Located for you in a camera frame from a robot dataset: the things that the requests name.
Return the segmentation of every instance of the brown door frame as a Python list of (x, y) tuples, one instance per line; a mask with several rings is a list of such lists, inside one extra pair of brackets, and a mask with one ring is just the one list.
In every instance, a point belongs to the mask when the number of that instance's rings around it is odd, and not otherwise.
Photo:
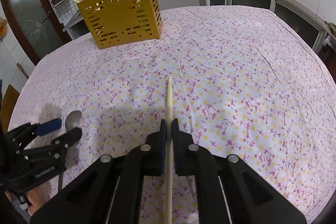
[[(50, 12), (48, 19), (51, 22), (53, 28), (55, 29), (56, 33), (59, 35), (61, 41), (63, 44), (66, 44), (71, 41), (70, 36), (67, 32), (63, 32), (63, 26), (58, 21), (58, 18), (56, 17), (56, 14), (49, 2), (49, 0), (40, 0), (43, 9), (45, 10), (46, 14)], [(5, 13), (6, 19), (13, 31), (14, 36), (18, 40), (20, 46), (24, 50), (24, 52), (27, 54), (29, 59), (34, 63), (36, 66), (38, 62), (41, 61), (40, 57), (36, 54), (34, 51), (34, 48), (29, 43), (28, 39), (26, 38), (25, 34), (23, 33), (19, 23), (16, 20), (16, 17), (13, 14), (13, 11), (11, 9), (11, 5), (9, 4), (9, 0), (1, 0), (2, 8)]]

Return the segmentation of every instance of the pink floral pattern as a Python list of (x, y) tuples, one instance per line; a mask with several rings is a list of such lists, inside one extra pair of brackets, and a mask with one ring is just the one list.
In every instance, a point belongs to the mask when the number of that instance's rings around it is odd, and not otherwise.
[[(83, 137), (68, 152), (63, 186), (103, 154), (142, 144), (173, 116), (214, 155), (239, 155), (310, 223), (335, 189), (336, 85), (306, 43), (268, 10), (186, 7), (162, 12), (162, 38), (99, 50), (87, 34), (38, 64), (10, 127), (83, 112)], [(37, 138), (49, 144), (59, 132)], [(46, 199), (58, 178), (41, 186)], [(197, 223), (194, 177), (174, 177), (174, 223)], [(146, 177), (141, 223), (162, 223), (164, 177)]]

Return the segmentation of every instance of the metal screw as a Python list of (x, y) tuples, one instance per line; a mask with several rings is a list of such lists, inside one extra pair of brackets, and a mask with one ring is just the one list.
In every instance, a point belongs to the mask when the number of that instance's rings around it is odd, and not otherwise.
[(149, 144), (143, 144), (142, 146), (140, 146), (140, 150), (143, 152), (147, 152), (149, 150), (151, 150), (151, 146)]
[(229, 159), (229, 161), (233, 162), (234, 164), (235, 164), (236, 162), (238, 162), (238, 160), (239, 160), (239, 158), (238, 158), (237, 155), (230, 155), (230, 156), (228, 157), (228, 159)]
[(110, 155), (103, 155), (100, 157), (100, 161), (102, 163), (108, 163), (112, 160), (112, 157)]
[(199, 148), (200, 148), (200, 147), (199, 147), (197, 144), (190, 144), (190, 145), (188, 146), (188, 149), (189, 149), (190, 151), (197, 151)]

